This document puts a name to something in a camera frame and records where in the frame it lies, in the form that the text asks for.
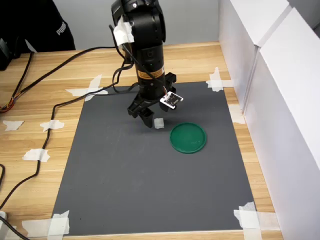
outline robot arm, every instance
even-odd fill
[[[159,103],[167,112],[171,106],[160,100],[169,96],[168,92],[176,93],[172,87],[176,75],[165,75],[163,42],[166,41],[166,26],[162,9],[158,0],[117,0],[111,10],[114,24],[117,25],[123,16],[124,21],[130,23],[134,37],[133,43],[123,46],[127,51],[126,59],[136,59],[139,84],[139,93],[127,109],[128,113],[134,118],[140,116],[144,124],[152,128],[154,113],[149,107]]]

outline white cardboard box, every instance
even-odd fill
[[[320,39],[296,9],[261,48],[245,118],[284,239],[320,239]]]
[[[287,0],[220,0],[219,41],[241,109],[258,50],[291,9]]]

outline wooden desk surface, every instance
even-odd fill
[[[23,83],[27,86],[60,63],[74,55],[75,51],[37,53]],[[11,62],[6,71],[0,72],[0,105],[7,103],[26,67],[29,55]],[[179,83],[208,81],[209,74],[219,67],[222,80],[230,80],[230,75],[218,42],[169,45],[164,47],[165,71],[177,75]],[[102,74],[100,86],[111,83],[114,71],[120,67],[122,59],[114,49],[102,49],[87,53],[64,66],[23,95],[14,108],[0,115],[0,162],[6,173],[0,191],[0,202],[22,179],[36,171],[35,161],[22,160],[30,149],[41,148],[47,133],[40,127],[49,122],[52,108],[57,103],[74,99],[65,89],[88,88],[90,81]],[[130,86],[136,82],[136,72],[123,72],[119,86]],[[224,89],[228,104],[238,104],[233,88]],[[47,149],[50,159],[42,162],[36,178],[21,185],[9,199],[2,211],[8,213],[8,220],[23,233],[22,221],[42,220],[51,217],[59,186],[68,160],[83,100],[59,108],[56,119],[65,123],[64,128],[53,130]],[[25,121],[17,131],[5,131],[3,120]],[[259,212],[274,212],[268,188],[262,174],[256,152],[246,124],[234,123],[236,136],[242,153],[253,197]],[[281,240],[280,231],[266,231],[263,239]],[[64,239],[113,239],[113,240],[242,240],[243,231],[214,231],[194,233],[129,234],[118,236],[68,237]]]

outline yellow label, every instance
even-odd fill
[[[142,79],[146,79],[146,80],[151,80],[152,78],[146,74],[143,71],[137,71],[138,72],[138,76]],[[152,76],[154,76],[156,79],[160,78],[164,73],[165,73],[165,66],[163,66],[162,68],[160,68],[158,71],[154,71],[154,72],[150,72]]]

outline green lid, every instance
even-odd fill
[[[206,145],[207,135],[197,124],[185,122],[175,126],[170,133],[172,147],[183,154],[194,154]]]

